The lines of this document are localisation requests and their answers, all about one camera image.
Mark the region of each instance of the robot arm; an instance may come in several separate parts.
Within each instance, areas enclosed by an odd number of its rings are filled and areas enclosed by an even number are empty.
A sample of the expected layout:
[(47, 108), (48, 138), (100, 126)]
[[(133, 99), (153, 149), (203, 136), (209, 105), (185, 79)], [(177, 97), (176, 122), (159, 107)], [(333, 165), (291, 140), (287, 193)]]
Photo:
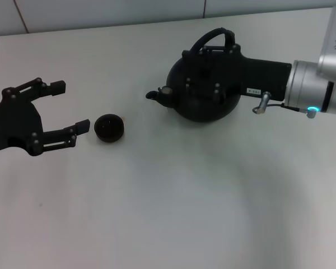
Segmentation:
[(90, 121), (84, 120), (70, 127), (44, 132), (41, 117), (32, 101), (65, 93), (64, 81), (47, 85), (40, 78), (18, 87), (2, 90), (0, 102), (0, 150), (20, 147), (31, 156), (46, 151), (75, 147), (77, 136), (87, 133)]
[[(336, 114), (336, 7), (332, 10), (319, 63), (294, 62), (284, 99), (284, 105), (307, 113), (309, 118), (316, 112)], [(266, 104), (262, 100), (259, 107)]]

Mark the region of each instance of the table surface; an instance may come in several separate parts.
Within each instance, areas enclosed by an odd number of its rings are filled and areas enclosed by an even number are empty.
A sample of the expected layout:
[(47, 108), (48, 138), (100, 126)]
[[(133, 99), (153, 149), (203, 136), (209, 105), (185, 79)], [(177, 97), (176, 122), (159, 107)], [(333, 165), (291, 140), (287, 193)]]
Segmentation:
[[(44, 130), (108, 113), (73, 149), (0, 151), (0, 269), (336, 269), (336, 115), (242, 97), (190, 122), (154, 101), (184, 49), (216, 27), (250, 58), (318, 61), (330, 9), (0, 37), (1, 90), (35, 77)], [(217, 39), (214, 44), (222, 44)]]

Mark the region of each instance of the blue light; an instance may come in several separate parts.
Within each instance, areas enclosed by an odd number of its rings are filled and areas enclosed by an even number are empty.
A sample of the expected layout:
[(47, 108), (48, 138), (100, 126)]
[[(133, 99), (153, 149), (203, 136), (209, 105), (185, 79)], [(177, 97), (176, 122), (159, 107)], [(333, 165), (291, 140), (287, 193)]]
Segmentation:
[(320, 111), (320, 109), (317, 108), (317, 107), (315, 107), (315, 106), (310, 106), (310, 107), (308, 107), (307, 109), (308, 109), (308, 110), (314, 110), (314, 111), (316, 111), (316, 112)]

